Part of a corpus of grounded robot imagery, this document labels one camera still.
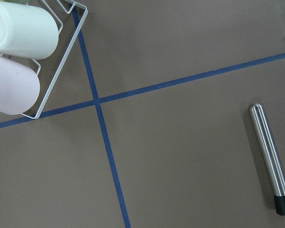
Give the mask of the white cup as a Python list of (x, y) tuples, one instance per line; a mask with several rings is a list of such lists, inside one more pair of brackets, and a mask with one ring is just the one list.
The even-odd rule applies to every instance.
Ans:
[(43, 8), (0, 1), (0, 53), (45, 59), (58, 45), (54, 18)]

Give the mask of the steel muddler black tip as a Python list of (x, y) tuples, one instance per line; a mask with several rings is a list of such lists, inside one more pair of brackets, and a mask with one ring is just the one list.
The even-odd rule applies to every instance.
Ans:
[(266, 114), (260, 103), (252, 104), (249, 113), (273, 192), (276, 213), (285, 216), (285, 175)]

